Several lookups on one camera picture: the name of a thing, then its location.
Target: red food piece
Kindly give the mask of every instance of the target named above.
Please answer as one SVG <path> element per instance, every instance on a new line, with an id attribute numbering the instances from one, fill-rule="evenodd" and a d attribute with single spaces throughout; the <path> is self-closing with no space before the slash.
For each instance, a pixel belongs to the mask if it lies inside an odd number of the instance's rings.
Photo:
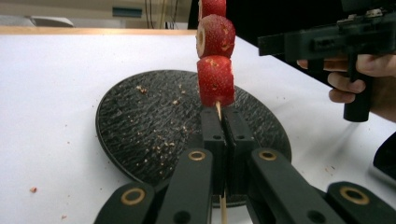
<path id="1" fill-rule="evenodd" d="M 198 85 L 202 105 L 222 106 L 234 102 L 233 69 L 231 60 L 224 56 L 212 55 L 197 63 Z"/>
<path id="2" fill-rule="evenodd" d="M 226 0 L 200 0 L 198 2 L 198 21 L 211 14 L 225 17 L 226 7 Z"/>
<path id="3" fill-rule="evenodd" d="M 212 14 L 198 23 L 196 48 L 200 59 L 209 55 L 231 58 L 234 42 L 235 28 L 227 18 Z"/>

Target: human hand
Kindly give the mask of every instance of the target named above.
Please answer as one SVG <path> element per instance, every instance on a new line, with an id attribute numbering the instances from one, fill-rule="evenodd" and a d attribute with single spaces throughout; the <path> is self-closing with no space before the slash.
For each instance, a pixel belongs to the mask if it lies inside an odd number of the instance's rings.
<path id="1" fill-rule="evenodd" d="M 297 62 L 307 68 L 307 60 Z M 324 70 L 330 71 L 328 82 L 334 86 L 329 97 L 336 103 L 352 103 L 356 93 L 366 88 L 362 80 L 349 81 L 347 77 L 347 57 L 325 59 Z M 356 61 L 358 72 L 375 77 L 371 99 L 371 111 L 378 116 L 396 122 L 396 55 L 374 56 L 358 55 Z"/>

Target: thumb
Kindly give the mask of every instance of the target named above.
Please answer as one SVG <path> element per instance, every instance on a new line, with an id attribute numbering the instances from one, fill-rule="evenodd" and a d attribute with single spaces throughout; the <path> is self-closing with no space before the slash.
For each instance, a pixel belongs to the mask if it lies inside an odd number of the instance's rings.
<path id="1" fill-rule="evenodd" d="M 396 55 L 358 55 L 356 69 L 371 77 L 396 77 Z"/>

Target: table surface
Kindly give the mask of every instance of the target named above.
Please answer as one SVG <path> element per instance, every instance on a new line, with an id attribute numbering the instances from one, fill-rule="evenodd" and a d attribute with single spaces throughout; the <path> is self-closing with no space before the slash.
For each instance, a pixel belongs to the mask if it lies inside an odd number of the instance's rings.
<path id="1" fill-rule="evenodd" d="M 102 97 L 142 72 L 195 72 L 195 32 L 0 27 L 0 34 L 0 223 L 93 223 L 131 181 L 96 136 Z M 396 208 L 396 182 L 373 166 L 395 123 L 374 114 L 363 123 L 344 120 L 328 86 L 258 56 L 239 37 L 232 61 L 234 84 L 276 115 L 292 165 L 312 186 L 325 191 L 349 181 Z M 218 210 L 212 219 L 220 223 Z M 245 206 L 229 209 L 228 220 L 251 223 Z"/>

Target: black handle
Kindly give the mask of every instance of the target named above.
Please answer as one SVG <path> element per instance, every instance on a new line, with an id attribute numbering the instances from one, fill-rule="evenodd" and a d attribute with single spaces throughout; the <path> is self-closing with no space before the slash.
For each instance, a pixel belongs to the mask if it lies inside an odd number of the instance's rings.
<path id="1" fill-rule="evenodd" d="M 366 84 L 366 89 L 356 94 L 355 100 L 350 104 L 345 104 L 344 119 L 352 122 L 364 122 L 369 119 L 371 94 L 373 88 L 373 78 L 356 71 L 357 55 L 349 55 L 348 75 L 350 82 L 361 79 Z"/>

